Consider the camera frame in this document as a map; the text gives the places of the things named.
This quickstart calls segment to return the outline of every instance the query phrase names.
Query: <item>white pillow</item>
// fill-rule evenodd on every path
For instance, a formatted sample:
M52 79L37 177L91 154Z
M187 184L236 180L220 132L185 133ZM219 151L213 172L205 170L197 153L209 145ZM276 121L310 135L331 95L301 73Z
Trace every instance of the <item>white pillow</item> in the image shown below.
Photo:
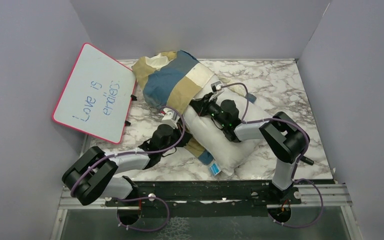
M211 84L219 81L214 75L204 88L195 95L195 99L202 98L205 94L210 93ZM245 107L247 105L246 98L237 93L224 88L224 92L218 96L217 104L221 104L223 100L233 100L239 110L239 118L242 118ZM254 151L261 139L252 139L242 142L229 141L223 132L218 129L209 116L199 117L195 110L189 105L183 113L187 128L193 137L200 143L211 155L221 170L231 176L234 169L244 163L246 158ZM260 107L249 103L245 121L258 120L269 117L269 114Z

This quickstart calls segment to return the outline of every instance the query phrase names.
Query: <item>pink border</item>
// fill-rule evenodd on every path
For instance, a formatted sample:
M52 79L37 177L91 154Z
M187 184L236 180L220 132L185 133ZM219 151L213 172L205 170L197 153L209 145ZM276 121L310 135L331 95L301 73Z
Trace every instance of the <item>pink border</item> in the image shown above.
M124 124L124 126L123 126L123 130L121 131L120 141L118 141L118 142L114 142L114 141L110 141L110 140L108 140L108 139L102 138L102 137L100 137L100 136L96 136L96 135L91 134L91 133L89 133L89 132L80 130L80 129L75 128L75 127L73 127L73 126L67 125L67 124L62 123L62 122L60 122L60 121L57 121L57 120L55 119L55 117L54 117L54 115L55 115L55 111L57 111L58 105L60 104L61 98L63 97L64 91L66 90L67 84L69 83L70 77L71 77L72 74L73 74L74 68L76 67L77 61L79 60L79 57L80 57L80 55L81 55L81 53L82 53L83 48L85 47L85 45L90 45L90 46L94 47L95 49L97 49L97 50L100 51L101 53L103 53L103 54L107 55L108 57L110 57L112 60L116 61L116 62L119 63L120 65L122 65L122 66L124 66L125 68L129 69L130 71L132 71L132 69L130 69L128 66L126 66L126 65L122 64L121 62L115 60L113 57L111 57L110 55L108 55L108 54L106 54L105 52L101 51L101 50L100 50L99 48L97 48L96 46L92 45L91 43L85 42L85 43L83 44L83 46L81 46L81 50L80 50L80 52L78 53L77 59L75 60L75 63L74 63L74 65L73 65L72 69L71 69L70 74L68 75L67 82L65 83L65 86L64 86L64 88L62 89L61 95L59 96L58 102L56 103L56 106L55 106L55 108L53 109L52 120L53 120L54 122L56 122L56 123L59 123L59 124L64 125L64 126L66 126L66 127L69 127L69 128L71 128L71 129L75 129L75 130L77 130L77 131L79 131L79 132L88 134L88 135L93 136L93 137L95 137L95 138L99 138L99 139L108 141L108 142L113 143L113 144L119 144L119 143L122 142L122 138L123 138L123 134L124 134L124 131L125 131L126 124ZM136 88L136 82L135 82L134 85L133 85L133 91L131 92L131 94L133 94L133 93L135 92L135 88ZM130 99L130 102L129 102L129 104L128 104L128 108L127 108L126 117L125 117L124 120L127 120L127 116L128 116L128 114L129 114L129 110L130 110L130 106L131 106L131 105L132 105L132 100Z

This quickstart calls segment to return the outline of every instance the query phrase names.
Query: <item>blue and white tag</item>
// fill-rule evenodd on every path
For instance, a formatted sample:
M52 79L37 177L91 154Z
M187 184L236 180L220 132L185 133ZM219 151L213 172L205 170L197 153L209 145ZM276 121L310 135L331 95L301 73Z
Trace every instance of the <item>blue and white tag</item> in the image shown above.
M208 169L213 176L216 176L221 172L219 165L217 165L215 161L212 161L212 163L209 164Z

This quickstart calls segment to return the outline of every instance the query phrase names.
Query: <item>striped fabric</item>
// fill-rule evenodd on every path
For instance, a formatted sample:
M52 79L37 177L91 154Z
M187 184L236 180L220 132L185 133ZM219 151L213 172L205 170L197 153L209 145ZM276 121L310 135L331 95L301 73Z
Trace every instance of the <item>striped fabric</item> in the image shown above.
M162 52L151 58L141 57L132 69L146 103L158 109L170 106L181 114L214 76L214 72L182 50ZM204 164L213 160L213 156L194 138L185 149Z

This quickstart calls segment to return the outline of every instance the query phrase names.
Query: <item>marble table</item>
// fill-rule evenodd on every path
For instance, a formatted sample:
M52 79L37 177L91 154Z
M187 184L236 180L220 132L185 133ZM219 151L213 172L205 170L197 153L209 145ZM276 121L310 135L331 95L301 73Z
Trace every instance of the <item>marble table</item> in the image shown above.
M200 60L217 74L223 82L243 82L250 93L257 97L255 104L270 115L279 111L288 114L310 136L311 142L306 157L314 165L299 164L295 178L332 179L328 160L310 108L304 86L293 59L290 60ZM131 67L136 61L121 61ZM87 146L99 146L106 152L130 150L149 139L161 124L161 115L144 101L142 90L135 89L137 101L133 101L127 120L131 122L124 130L122 142L110 142L88 136ZM134 181L214 181L214 180L269 180L275 173L276 157L263 140L255 151L236 168L234 175L212 176L208 166L183 148L173 155L162 158L147 170L131 170L120 173Z

